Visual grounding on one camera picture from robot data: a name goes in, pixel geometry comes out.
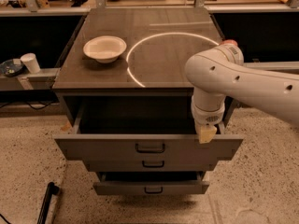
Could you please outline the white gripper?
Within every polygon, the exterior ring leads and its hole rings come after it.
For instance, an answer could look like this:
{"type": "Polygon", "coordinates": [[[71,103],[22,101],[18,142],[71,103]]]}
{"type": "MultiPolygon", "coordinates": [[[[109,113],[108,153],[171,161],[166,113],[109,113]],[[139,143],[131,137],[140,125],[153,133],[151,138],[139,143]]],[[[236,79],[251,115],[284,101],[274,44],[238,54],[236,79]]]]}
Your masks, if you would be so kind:
{"type": "Polygon", "coordinates": [[[195,123],[195,130],[198,134],[200,144],[209,143],[217,132],[217,128],[214,126],[222,121],[225,105],[216,111],[204,111],[197,107],[195,104],[191,104],[193,119],[195,123]]]}

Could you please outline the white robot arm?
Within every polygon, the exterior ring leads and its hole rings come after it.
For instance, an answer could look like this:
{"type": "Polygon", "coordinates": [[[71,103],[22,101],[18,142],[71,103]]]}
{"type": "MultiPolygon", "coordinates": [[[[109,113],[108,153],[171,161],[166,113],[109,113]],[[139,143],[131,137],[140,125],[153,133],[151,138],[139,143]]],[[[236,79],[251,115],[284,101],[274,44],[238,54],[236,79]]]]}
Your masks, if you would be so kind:
{"type": "Polygon", "coordinates": [[[193,84],[192,116],[201,144],[216,134],[230,96],[294,126],[299,125],[299,77],[247,68],[242,51],[233,43],[193,55],[185,65],[193,84]]]}

